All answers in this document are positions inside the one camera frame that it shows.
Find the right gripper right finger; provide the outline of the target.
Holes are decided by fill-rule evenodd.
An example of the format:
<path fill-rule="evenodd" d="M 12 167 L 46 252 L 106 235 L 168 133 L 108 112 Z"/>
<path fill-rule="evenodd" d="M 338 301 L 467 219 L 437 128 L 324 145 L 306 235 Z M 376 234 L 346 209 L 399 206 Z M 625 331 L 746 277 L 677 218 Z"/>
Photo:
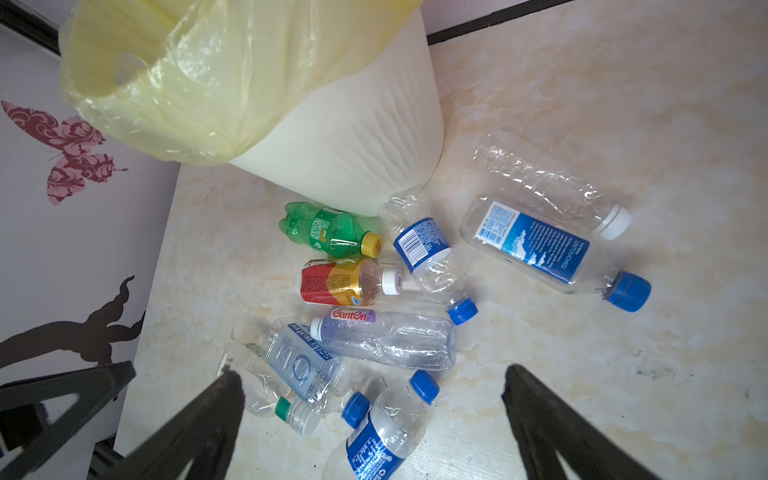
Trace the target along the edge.
<path fill-rule="evenodd" d="M 505 373 L 503 402 L 530 479 L 655 479 L 520 364 Z"/>

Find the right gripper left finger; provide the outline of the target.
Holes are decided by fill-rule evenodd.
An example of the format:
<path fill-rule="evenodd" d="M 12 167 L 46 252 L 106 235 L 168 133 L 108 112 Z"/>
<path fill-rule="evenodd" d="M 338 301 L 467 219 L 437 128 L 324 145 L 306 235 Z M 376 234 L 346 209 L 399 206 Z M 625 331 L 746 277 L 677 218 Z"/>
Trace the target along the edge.
<path fill-rule="evenodd" d="M 104 479 L 223 479 L 245 407 L 242 380 L 227 370 Z"/>

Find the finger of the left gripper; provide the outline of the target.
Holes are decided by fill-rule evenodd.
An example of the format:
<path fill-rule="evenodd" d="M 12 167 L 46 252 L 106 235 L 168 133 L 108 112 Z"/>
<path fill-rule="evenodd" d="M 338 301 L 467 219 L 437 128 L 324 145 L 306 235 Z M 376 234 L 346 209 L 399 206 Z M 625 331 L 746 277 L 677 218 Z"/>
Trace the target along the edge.
<path fill-rule="evenodd" d="M 1 386 L 3 479 L 39 470 L 135 377 L 130 361 Z"/>

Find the clear bottle green cap front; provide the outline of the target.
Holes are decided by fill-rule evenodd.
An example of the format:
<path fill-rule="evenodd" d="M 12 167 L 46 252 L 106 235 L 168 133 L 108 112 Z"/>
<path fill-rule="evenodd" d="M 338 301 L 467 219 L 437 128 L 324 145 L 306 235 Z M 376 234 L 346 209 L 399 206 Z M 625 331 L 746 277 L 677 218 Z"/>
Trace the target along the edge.
<path fill-rule="evenodd" d="M 241 378 L 245 408 L 260 418 L 277 417 L 296 433 L 311 435 L 321 417 L 301 400 L 277 373 L 245 345 L 226 345 L 217 375 L 233 371 Z"/>

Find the clear bottle light blue label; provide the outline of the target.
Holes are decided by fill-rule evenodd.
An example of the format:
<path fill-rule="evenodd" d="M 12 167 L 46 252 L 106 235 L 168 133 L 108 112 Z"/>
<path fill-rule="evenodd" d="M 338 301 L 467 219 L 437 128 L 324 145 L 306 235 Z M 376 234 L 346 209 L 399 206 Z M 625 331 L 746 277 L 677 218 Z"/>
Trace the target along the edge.
<path fill-rule="evenodd" d="M 320 417 L 336 412 L 352 428 L 363 422 L 371 401 L 353 386 L 353 367 L 329 353 L 311 336 L 308 326 L 277 320 L 257 345 L 258 356 L 311 415 Z"/>

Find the small blue label bottle front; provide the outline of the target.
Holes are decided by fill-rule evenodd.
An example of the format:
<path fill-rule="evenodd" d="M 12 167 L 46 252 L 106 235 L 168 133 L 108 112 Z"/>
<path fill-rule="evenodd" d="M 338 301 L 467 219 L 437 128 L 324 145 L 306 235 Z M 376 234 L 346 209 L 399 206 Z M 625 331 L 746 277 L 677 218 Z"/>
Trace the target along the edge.
<path fill-rule="evenodd" d="M 405 385 L 386 388 L 360 425 L 329 456 L 324 479 L 390 478 L 423 439 L 440 387 L 416 371 Z"/>

